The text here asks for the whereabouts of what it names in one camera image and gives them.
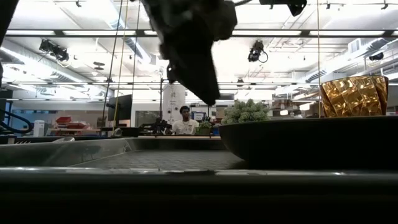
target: black bowl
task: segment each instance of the black bowl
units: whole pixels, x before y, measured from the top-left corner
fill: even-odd
[[[219,127],[226,148],[278,169],[398,168],[398,116],[290,119]]]

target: man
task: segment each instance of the man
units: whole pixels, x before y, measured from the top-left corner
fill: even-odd
[[[187,106],[180,108],[180,114],[182,120],[176,121],[173,124],[172,131],[175,134],[195,134],[195,130],[199,127],[199,123],[195,120],[190,119],[190,110]]]

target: white shirt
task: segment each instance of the white shirt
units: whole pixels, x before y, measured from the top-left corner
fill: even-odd
[[[181,120],[174,122],[172,131],[175,134],[195,134],[197,127],[199,127],[198,121],[192,119],[189,121]]]

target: monitor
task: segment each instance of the monitor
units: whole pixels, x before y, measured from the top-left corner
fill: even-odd
[[[116,121],[131,119],[132,95],[126,95],[109,99],[109,103],[106,104],[108,107],[108,121],[114,120],[116,100],[118,101],[118,113],[116,115]]]
[[[6,105],[7,105],[7,100],[0,99],[0,109],[6,110]],[[3,111],[0,111],[0,121],[4,121],[4,118],[5,118],[5,113]]]

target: gold metallic vase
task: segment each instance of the gold metallic vase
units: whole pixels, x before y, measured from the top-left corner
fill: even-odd
[[[386,115],[387,77],[340,78],[323,83],[320,88],[326,117]]]

